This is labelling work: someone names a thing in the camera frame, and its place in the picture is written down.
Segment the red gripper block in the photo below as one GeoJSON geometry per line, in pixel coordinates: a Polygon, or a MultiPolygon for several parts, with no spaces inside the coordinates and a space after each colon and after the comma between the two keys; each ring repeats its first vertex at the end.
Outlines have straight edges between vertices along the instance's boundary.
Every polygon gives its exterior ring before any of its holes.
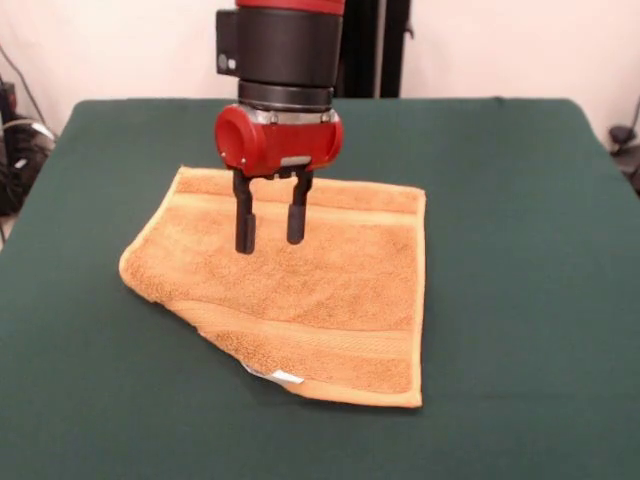
{"type": "Polygon", "coordinates": [[[268,177],[286,168],[289,177],[296,177],[288,207],[287,241],[300,244],[305,236],[312,170],[325,168],[336,159],[343,137],[342,121],[335,110],[294,113],[240,104],[222,110],[216,119],[214,138],[222,161],[234,169],[238,253],[252,254],[255,248],[256,217],[249,177],[268,177]]]}

